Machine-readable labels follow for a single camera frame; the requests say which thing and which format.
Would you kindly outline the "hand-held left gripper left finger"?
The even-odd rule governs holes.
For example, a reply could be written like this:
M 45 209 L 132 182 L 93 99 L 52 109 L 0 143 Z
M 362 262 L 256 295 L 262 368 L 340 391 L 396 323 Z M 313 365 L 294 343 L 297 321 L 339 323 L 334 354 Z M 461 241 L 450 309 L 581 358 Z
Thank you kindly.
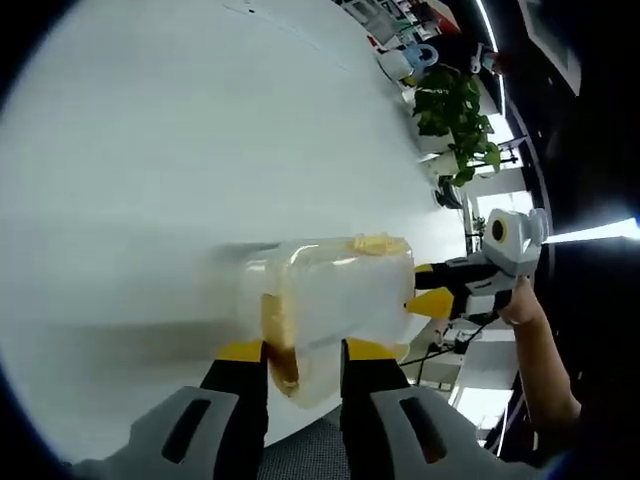
M 127 443 L 74 465 L 76 479 L 255 479 L 268 429 L 264 342 L 221 349 L 186 386 L 131 425 Z

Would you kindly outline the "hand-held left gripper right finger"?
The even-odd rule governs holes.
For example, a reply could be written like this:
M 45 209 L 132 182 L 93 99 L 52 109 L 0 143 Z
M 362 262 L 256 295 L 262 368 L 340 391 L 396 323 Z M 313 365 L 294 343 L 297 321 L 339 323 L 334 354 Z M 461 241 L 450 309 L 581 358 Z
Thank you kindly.
M 440 394 L 409 384 L 376 342 L 342 341 L 340 428 L 353 479 L 543 479 L 481 447 L 475 426 Z

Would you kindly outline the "person's right hand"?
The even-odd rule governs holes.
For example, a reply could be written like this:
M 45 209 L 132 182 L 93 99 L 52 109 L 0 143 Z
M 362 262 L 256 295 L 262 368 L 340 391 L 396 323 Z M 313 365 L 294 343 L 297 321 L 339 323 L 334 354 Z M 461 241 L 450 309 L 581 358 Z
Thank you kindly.
M 500 317 L 510 325 L 523 325 L 544 316 L 544 311 L 527 277 L 519 277 L 512 290 L 508 305 L 499 311 Z

